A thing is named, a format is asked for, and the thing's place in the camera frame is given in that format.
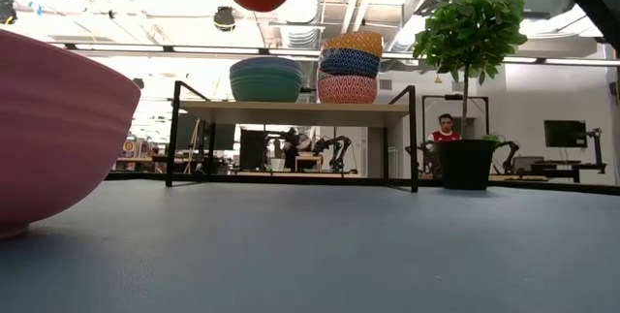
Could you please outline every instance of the yellow bowl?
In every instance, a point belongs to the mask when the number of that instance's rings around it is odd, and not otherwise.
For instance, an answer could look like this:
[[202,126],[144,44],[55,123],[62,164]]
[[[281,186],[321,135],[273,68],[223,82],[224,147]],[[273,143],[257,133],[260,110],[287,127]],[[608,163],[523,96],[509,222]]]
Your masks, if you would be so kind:
[[384,50],[381,34],[375,32],[351,32],[326,40],[321,50],[345,47],[371,53],[381,58]]

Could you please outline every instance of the pink bowl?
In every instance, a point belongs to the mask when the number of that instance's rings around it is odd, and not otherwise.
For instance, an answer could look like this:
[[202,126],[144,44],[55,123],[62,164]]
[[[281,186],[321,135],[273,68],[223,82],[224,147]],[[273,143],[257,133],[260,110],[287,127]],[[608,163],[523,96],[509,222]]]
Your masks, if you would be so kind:
[[61,212],[104,180],[140,90],[59,47],[0,30],[0,238]]
[[331,76],[317,83],[324,104],[372,104],[377,98],[377,80],[362,76]]

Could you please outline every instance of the white wall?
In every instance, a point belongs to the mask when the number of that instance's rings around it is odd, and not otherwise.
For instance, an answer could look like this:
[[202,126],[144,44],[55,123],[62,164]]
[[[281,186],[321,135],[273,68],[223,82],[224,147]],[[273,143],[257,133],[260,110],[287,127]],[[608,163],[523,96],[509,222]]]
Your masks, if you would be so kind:
[[[602,51],[591,55],[604,58]],[[546,119],[585,120],[588,130],[601,128],[604,162],[608,163],[605,174],[583,171],[581,181],[592,184],[616,184],[615,151],[612,135],[612,107],[607,91],[608,69],[599,67],[568,67],[539,65],[506,65],[496,79],[488,79],[483,86],[472,81],[470,93],[489,97],[490,131],[516,141],[521,149],[517,156],[543,156],[545,159],[560,160],[558,148],[547,148],[544,143],[543,122]],[[418,93],[418,142],[421,136],[421,96],[445,95],[453,93],[450,75],[440,75],[443,82],[435,83],[436,74],[429,72],[420,75],[415,72],[389,72],[379,78],[392,79],[393,90],[381,91],[378,102],[386,103],[406,85],[414,84]],[[483,112],[470,106],[472,117],[477,119],[477,135],[483,134]],[[436,130],[436,118],[441,113],[459,116],[459,102],[441,101],[426,112],[426,133]],[[409,118],[390,131],[390,159],[397,160],[396,173],[391,177],[409,177],[410,158],[404,152],[409,145]],[[369,149],[381,149],[370,142]],[[594,163],[594,142],[589,140],[589,148],[569,149],[569,159],[584,163]],[[509,150],[501,148],[495,154],[499,163],[503,162]]]
[[[616,184],[615,156],[611,130],[611,106],[606,85],[606,69],[598,67],[560,67],[507,65],[507,94],[504,98],[504,122],[498,133],[517,141],[517,155],[543,156],[561,160],[558,148],[544,144],[545,120],[585,120],[587,129],[603,129],[601,138],[604,161],[609,164],[605,174],[584,171],[582,183]],[[582,151],[569,148],[569,159],[594,163],[594,142]],[[502,161],[501,152],[496,158]]]

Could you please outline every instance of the person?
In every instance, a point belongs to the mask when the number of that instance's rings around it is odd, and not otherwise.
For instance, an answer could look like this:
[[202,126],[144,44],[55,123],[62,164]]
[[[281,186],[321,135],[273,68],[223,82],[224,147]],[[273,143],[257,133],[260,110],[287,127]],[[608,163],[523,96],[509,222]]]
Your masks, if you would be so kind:
[[440,130],[430,134],[427,138],[428,141],[441,142],[441,141],[455,141],[461,140],[460,135],[452,130],[452,116],[445,113],[439,116]]

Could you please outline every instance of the stacked bowls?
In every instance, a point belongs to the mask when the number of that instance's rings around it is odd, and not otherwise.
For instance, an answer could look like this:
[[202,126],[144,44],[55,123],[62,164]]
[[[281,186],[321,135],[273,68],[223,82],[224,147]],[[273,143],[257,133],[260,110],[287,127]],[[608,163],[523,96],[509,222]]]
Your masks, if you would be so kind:
[[232,65],[230,80],[237,101],[295,102],[301,90],[301,66],[280,57],[254,57]]
[[352,32],[324,42],[319,57],[319,99],[326,104],[372,104],[383,52],[380,34]]

